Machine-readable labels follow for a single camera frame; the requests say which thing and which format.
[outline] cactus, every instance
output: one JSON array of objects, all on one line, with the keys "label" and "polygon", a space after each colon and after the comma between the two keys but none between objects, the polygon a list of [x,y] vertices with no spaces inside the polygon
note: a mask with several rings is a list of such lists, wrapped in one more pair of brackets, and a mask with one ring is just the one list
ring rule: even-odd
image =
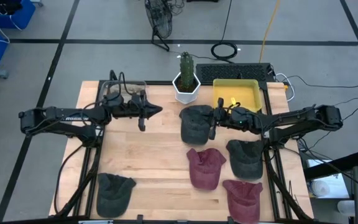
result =
[{"label": "cactus", "polygon": [[181,89],[186,92],[192,92],[194,84],[194,61],[188,52],[183,52],[180,58],[180,81]]}]

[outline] hexagonal pot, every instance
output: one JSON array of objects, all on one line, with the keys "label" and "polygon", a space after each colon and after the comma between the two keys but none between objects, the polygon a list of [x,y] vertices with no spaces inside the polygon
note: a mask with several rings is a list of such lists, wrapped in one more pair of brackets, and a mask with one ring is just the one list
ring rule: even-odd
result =
[{"label": "hexagonal pot", "polygon": [[197,99],[198,90],[200,89],[201,83],[198,80],[196,74],[193,73],[193,75],[194,75],[195,80],[197,81],[197,87],[194,89],[194,91],[192,93],[182,93],[178,90],[178,88],[176,86],[176,80],[180,76],[180,72],[172,81],[172,85],[173,85],[173,87],[175,87],[175,91],[176,91],[175,98],[177,99],[177,101],[179,101],[180,103],[183,103],[184,105],[191,103]]}]

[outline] keyboard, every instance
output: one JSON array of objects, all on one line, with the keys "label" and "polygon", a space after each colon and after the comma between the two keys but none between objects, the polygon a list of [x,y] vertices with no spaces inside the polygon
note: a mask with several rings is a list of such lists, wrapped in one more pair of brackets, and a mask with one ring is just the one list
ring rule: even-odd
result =
[{"label": "keyboard", "polygon": [[258,82],[275,81],[273,67],[269,63],[199,63],[196,66],[196,75],[202,82],[213,82],[216,78],[246,78]]}]

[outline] yellow bin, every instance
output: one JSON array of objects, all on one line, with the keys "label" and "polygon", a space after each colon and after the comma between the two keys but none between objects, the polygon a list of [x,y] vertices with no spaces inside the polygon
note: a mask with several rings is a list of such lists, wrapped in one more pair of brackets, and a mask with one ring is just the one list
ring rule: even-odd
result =
[{"label": "yellow bin", "polygon": [[258,112],[262,108],[257,80],[215,79],[213,90],[214,108],[218,106],[218,98],[223,98],[224,107],[235,101],[252,112]]}]

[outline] concrete floor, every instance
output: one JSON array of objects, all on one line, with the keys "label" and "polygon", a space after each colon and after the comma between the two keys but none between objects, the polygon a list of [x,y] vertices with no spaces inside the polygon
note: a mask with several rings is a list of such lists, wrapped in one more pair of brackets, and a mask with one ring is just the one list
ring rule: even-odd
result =
[{"label": "concrete floor", "polygon": [[[62,34],[66,37],[63,33],[66,21],[78,1],[67,39],[135,41],[134,44],[64,44],[44,106],[74,107],[81,82],[107,79],[110,69],[125,72],[128,80],[172,80],[179,69],[176,54],[136,41],[150,39],[151,34],[143,1],[44,0],[45,6],[37,7],[26,30],[6,32],[14,43],[0,64],[0,68],[10,73],[7,80],[0,80],[0,203],[24,140],[17,114],[36,106],[59,40]],[[358,45],[347,44],[358,39],[340,0],[281,2],[268,40],[297,42],[267,45],[263,62],[270,62],[276,73],[299,75],[310,84],[358,85]],[[346,3],[358,26],[358,1]],[[186,3],[183,13],[173,18],[169,39],[178,43],[219,40],[228,5],[229,0]],[[273,0],[233,0],[225,39],[262,40],[274,5]],[[327,44],[327,41],[341,44]],[[174,51],[187,50],[209,57],[210,47],[210,44],[171,45]],[[260,45],[238,47],[241,51],[234,62],[258,61]],[[215,63],[198,58],[195,62]],[[357,88],[312,88],[295,78],[291,82],[296,91],[295,99],[290,102],[291,110],[312,104],[333,105],[358,96]],[[345,117],[358,107],[358,100],[338,107]],[[323,134],[322,131],[311,133],[306,140],[314,144]],[[47,217],[66,141],[52,134],[32,139],[4,221]],[[358,112],[314,149],[332,158],[358,152]],[[321,221],[347,223],[346,217],[335,212],[336,204],[332,201],[313,201],[313,205]]]}]

